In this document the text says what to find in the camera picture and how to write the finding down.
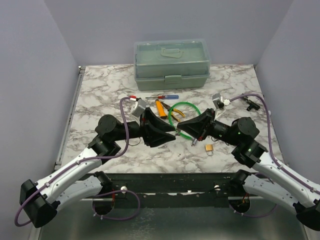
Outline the silver key bunch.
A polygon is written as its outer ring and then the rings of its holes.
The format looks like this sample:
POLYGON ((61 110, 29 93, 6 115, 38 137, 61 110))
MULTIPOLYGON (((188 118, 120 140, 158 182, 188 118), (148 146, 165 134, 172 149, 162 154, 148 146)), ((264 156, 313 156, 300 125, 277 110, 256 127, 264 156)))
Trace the silver key bunch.
POLYGON ((176 128, 176 129, 175 129, 175 136, 179 136, 179 135, 180 135, 180 132, 181 132, 180 129, 176 128))

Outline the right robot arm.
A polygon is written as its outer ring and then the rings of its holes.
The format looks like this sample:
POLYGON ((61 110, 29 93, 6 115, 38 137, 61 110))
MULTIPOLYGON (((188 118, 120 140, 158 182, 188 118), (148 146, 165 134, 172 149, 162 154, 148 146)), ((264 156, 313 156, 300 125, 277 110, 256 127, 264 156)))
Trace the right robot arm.
POLYGON ((208 108, 201 115, 180 122, 178 129, 198 141, 210 136, 234 146, 232 155, 242 165, 271 178, 274 184, 262 183, 246 173, 230 183, 230 191, 241 196, 245 192, 261 196, 293 212, 306 227, 320 229, 320 186, 303 177, 287 165, 277 161, 270 150, 255 140, 259 134, 250 117, 241 117, 231 125, 215 119, 215 111, 208 108))

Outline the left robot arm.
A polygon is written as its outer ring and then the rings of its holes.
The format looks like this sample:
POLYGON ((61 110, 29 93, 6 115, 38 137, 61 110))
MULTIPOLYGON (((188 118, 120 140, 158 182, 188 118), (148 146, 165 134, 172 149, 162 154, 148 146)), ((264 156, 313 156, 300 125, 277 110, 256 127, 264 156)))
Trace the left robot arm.
POLYGON ((26 180, 20 187, 20 211, 24 211, 35 228, 49 223, 68 204, 98 195, 107 197, 112 183, 102 172, 81 181, 88 172, 110 159, 120 157, 124 150, 117 141, 142 138, 151 148, 174 141, 173 126, 157 117, 147 107, 139 121, 120 122, 113 115, 103 115, 95 128, 97 135, 88 146, 68 164, 34 182, 26 180))

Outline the orange utility knife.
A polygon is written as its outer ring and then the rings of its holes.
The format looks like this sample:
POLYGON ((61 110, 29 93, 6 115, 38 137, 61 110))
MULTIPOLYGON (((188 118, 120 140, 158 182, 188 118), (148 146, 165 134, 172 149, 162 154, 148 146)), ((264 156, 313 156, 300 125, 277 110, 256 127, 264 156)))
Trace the orange utility knife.
POLYGON ((161 119, 166 119, 168 116, 165 113, 164 106, 162 105, 162 102, 157 99, 155 101, 155 104, 156 104, 156 108, 157 108, 157 112, 158 112, 159 117, 161 119))

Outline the brass padlock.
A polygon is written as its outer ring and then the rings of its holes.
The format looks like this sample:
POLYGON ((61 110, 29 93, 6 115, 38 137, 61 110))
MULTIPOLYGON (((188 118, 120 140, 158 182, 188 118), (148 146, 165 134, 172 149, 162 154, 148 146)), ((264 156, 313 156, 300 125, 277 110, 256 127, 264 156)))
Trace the brass padlock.
POLYGON ((212 156, 214 154, 214 147, 212 144, 205 145, 205 152, 208 156, 212 156))

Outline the blue red screwdriver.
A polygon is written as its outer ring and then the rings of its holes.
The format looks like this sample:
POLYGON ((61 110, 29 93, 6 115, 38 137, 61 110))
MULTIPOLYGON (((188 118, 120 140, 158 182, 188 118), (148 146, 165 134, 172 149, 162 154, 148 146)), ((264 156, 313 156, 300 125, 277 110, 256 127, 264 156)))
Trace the blue red screwdriver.
POLYGON ((168 99, 168 100, 177 100, 179 99, 179 95, 172 94, 172 95, 158 95, 158 96, 149 96, 146 99, 168 99))

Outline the black small tool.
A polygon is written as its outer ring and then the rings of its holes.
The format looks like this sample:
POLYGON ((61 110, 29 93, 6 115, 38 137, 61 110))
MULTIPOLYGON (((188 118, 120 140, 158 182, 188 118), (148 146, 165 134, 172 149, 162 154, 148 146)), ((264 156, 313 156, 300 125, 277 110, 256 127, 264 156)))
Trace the black small tool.
POLYGON ((251 110, 258 111, 261 108, 257 103, 250 100, 248 96, 243 96, 241 99, 248 104, 246 108, 248 112, 250 112, 251 110))

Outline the green plastic toolbox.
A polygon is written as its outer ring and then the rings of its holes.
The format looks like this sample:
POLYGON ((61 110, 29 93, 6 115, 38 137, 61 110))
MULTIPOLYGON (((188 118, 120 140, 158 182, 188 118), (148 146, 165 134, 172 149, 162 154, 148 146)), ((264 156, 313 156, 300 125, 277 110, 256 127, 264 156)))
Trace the green plastic toolbox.
POLYGON ((201 88, 210 76, 210 67, 203 39, 134 44, 134 80, 140 91, 201 88))

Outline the yellow handled pliers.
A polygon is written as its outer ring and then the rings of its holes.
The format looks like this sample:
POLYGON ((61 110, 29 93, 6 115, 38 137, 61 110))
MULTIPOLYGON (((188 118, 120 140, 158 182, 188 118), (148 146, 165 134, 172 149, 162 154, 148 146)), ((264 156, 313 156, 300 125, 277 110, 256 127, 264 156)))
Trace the yellow handled pliers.
MULTIPOLYGON (((168 104, 166 104, 166 103, 164 103, 163 101, 161 101, 161 104, 163 105, 163 107, 167 110, 167 111, 169 111, 170 109, 171 109, 171 106, 170 105, 168 105, 168 104)), ((178 119, 175 115, 174 115, 174 113, 177 113, 177 114, 179 114, 179 115, 181 115, 183 118, 185 118, 186 117, 186 115, 182 112, 182 111, 180 111, 180 110, 178 110, 178 109, 176 109, 176 108, 173 108, 173 110, 171 111, 171 117, 176 121, 176 122, 180 122, 180 119, 178 119)))

